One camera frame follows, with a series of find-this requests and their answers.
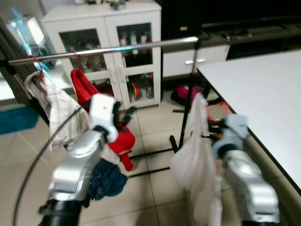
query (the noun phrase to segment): white cloth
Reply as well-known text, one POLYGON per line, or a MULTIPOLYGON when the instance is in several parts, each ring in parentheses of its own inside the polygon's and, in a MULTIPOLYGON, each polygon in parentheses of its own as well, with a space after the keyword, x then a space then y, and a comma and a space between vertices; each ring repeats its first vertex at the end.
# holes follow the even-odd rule
POLYGON ((200 95, 193 100, 187 127, 192 135, 172 157, 170 169, 180 184, 190 192, 193 222, 197 226, 220 226, 222 205, 221 178, 216 176, 215 162, 208 138, 207 102, 200 95))
MULTIPOLYGON (((47 76, 43 76, 44 83, 41 82, 41 80, 38 79, 39 74, 40 72, 34 72, 29 75, 24 84, 26 89, 37 98, 39 104, 44 109, 49 119, 50 136, 52 136, 62 122, 64 122, 72 112, 78 109, 80 105, 65 91, 56 87, 47 76)), ((49 145, 50 150, 58 150, 60 147, 77 138, 87 129, 89 129, 88 113, 85 109, 81 109, 54 137, 49 145)), ((100 157, 113 164, 118 164, 119 162, 119 157, 107 145, 101 152, 100 157)))

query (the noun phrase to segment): clothes rack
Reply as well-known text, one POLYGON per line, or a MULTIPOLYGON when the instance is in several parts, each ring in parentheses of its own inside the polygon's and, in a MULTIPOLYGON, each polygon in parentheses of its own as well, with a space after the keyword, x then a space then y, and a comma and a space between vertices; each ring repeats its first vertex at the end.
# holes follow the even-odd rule
MULTIPOLYGON (((25 59, 18 59, 18 60, 10 60, 10 61, 8 61, 8 63, 10 65, 21 65, 21 64, 34 63, 36 60, 43 61, 43 60, 71 58, 74 55, 91 56, 91 55, 98 55, 98 54, 111 53, 111 52, 130 51, 130 50, 133 50, 133 49, 148 49, 148 48, 154 48, 154 47, 166 47, 166 46, 176 46, 176 45, 195 43, 195 54, 194 54, 194 59, 193 59, 192 72, 191 72, 190 78, 189 78, 190 82, 189 82, 189 89, 188 89, 188 101, 186 103, 185 110, 184 110, 184 117, 183 117, 182 129, 181 129, 181 138, 180 138, 180 143, 179 143, 179 147, 181 147, 182 143, 183 143, 184 131, 185 131, 185 127, 186 127, 188 112, 189 112, 189 109, 190 109, 193 80, 194 80, 195 74, 197 73, 197 68, 196 68, 197 67, 197 65, 196 65, 197 52, 198 52, 199 48, 201 47, 201 42, 204 41, 204 40, 208 40, 208 39, 210 39, 210 37, 200 35, 198 37, 193 36, 193 37, 188 37, 188 38, 165 40, 165 41, 159 41, 159 42, 149 42, 149 43, 131 45, 131 46, 89 49, 89 50, 76 51, 76 52, 72 52, 72 53, 58 53, 58 54, 53 54, 53 55, 49 55, 49 56, 40 56, 40 57, 37 57, 37 58, 25 58, 25 59)), ((31 107, 35 108, 35 110, 37 110, 38 113, 41 114, 41 112, 40 112, 41 106, 39 105, 38 102, 36 102, 34 105, 31 105, 31 107)), ((175 139, 174 139, 173 136, 170 137, 170 141, 171 141, 171 144, 172 144, 173 148, 160 150, 160 151, 154 151, 154 152, 151 152, 151 153, 144 153, 144 154, 140 154, 140 155, 135 155, 135 156, 131 156, 130 158, 131 159, 144 158, 148 155, 158 154, 158 153, 162 153, 162 152, 168 152, 168 151, 172 151, 172 150, 174 152, 176 152, 178 150, 178 148, 177 148, 177 145, 176 145, 176 142, 175 142, 175 139)), ((142 173, 138 173, 138 174, 128 176, 128 178, 143 176, 143 175, 156 173, 156 172, 160 172, 160 171, 164 171, 164 170, 168 170, 168 169, 169 169, 169 167, 165 167, 165 168, 161 168, 161 169, 155 169, 155 170, 149 170, 149 171, 146 171, 146 172, 142 172, 142 173)))

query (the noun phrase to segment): white drawer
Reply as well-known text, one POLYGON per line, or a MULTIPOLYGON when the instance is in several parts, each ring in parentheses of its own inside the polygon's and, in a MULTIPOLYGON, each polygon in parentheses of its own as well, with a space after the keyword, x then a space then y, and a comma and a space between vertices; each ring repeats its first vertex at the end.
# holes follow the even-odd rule
MULTIPOLYGON (((198 65, 226 61, 229 45, 205 47, 198 51, 198 65)), ((194 50, 163 54, 163 77, 189 74, 192 71, 194 50)))

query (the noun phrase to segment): red cloth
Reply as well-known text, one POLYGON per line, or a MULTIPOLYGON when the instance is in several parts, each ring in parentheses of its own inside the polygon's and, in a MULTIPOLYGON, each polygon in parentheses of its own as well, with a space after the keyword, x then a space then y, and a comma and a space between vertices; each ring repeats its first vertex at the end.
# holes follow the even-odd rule
MULTIPOLYGON (((80 105, 90 100, 92 95, 99 93, 80 69, 71 71, 71 79, 80 105)), ((119 155, 125 169, 130 171, 134 165, 128 157, 128 153, 132 151, 131 149, 135 144, 135 136, 126 126, 123 127, 123 130, 125 132, 120 131, 117 140, 108 145, 113 152, 119 155)))

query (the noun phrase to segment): blue mat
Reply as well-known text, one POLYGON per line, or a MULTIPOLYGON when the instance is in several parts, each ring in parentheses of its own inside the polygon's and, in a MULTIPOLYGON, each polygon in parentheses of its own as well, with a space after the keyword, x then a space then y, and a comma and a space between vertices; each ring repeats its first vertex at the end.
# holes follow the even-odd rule
POLYGON ((31 107, 0 111, 0 135, 34 128, 39 119, 31 107))

